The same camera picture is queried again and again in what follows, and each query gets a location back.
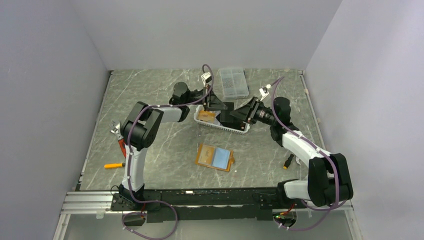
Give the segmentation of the white plastic basket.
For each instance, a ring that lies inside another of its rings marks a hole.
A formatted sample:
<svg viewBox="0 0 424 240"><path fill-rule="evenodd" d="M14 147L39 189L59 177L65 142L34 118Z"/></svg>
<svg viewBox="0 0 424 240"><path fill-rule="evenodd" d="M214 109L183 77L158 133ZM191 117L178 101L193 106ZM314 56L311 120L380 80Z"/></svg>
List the white plastic basket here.
<svg viewBox="0 0 424 240"><path fill-rule="evenodd" d="M221 110L219 110L219 111L211 111L211 112L214 112L216 114L216 117L215 117L215 121L214 122L203 122L203 121L200 121L200 120L197 119L197 116L198 116L199 111L201 111L201 110L206 111L203 108L202 105L198 105L197 108L196 108L194 117L193 117L194 121L197 122L198 124L205 125L205 126L212 127L212 128L217 128L217 129L225 130L225 131L234 132L234 133L241 134L241 135L247 133L249 131L249 129L250 129L250 124L248 124L248 123L246 123L246 126L247 126L246 131L234 130L234 129L231 129L231 128L227 128L227 127L222 126L221 123L217 120L217 115L220 113Z"/></svg>

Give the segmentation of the orange leather card holder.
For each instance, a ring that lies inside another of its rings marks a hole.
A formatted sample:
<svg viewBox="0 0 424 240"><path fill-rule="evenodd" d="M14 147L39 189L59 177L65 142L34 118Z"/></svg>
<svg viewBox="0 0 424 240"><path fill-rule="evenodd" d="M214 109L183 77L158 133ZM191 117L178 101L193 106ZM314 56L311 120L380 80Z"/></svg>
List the orange leather card holder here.
<svg viewBox="0 0 424 240"><path fill-rule="evenodd" d="M220 147L215 147L215 152L214 152L212 164L211 165L198 164L197 163L198 151L197 151L196 159L195 159L194 163L196 165L199 165L199 166L202 166L202 167L211 168L211 169L224 171L224 172L229 172L231 170L232 164L235 162L234 152L232 150L228 150L228 149L224 149L224 148L220 148Z"/></svg>

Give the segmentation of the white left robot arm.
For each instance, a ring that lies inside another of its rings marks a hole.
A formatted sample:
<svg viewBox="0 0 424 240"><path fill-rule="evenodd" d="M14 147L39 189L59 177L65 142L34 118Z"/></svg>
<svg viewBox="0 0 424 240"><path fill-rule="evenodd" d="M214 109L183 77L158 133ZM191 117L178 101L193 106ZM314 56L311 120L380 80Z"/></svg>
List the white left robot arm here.
<svg viewBox="0 0 424 240"><path fill-rule="evenodd" d="M173 87L168 104L149 105L137 102L120 128L126 150L125 174L118 187L124 204L131 210L139 209L144 203L144 168L148 148L153 144L162 123L184 121L190 105L202 105L207 111L227 110L212 90L210 83L202 90L189 90L184 82Z"/></svg>

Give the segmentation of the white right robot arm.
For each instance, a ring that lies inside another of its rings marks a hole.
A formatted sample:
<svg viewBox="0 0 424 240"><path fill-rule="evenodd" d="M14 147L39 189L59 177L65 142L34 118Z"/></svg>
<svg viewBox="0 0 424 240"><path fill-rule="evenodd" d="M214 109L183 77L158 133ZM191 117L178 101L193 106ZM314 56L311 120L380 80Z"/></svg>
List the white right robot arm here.
<svg viewBox="0 0 424 240"><path fill-rule="evenodd" d="M271 107L266 107L253 97L246 105L232 110L230 115L248 124L261 122L269 125L271 138L307 166L305 180L290 179L278 183L275 200L280 207L287 208L297 200L311 201L317 207L330 207L353 198L346 157L341 153L330 153L304 137L291 121L287 98L277 97Z"/></svg>

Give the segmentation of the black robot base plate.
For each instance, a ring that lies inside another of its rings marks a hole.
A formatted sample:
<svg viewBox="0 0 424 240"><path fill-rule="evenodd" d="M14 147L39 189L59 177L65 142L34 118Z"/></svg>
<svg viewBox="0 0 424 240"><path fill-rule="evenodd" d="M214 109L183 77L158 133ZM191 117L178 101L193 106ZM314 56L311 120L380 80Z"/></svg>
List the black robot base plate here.
<svg viewBox="0 0 424 240"><path fill-rule="evenodd" d="M143 196L113 193L113 212L146 213L148 223L190 220L256 219L271 221L279 212L304 209L299 199L283 196L278 187L146 189Z"/></svg>

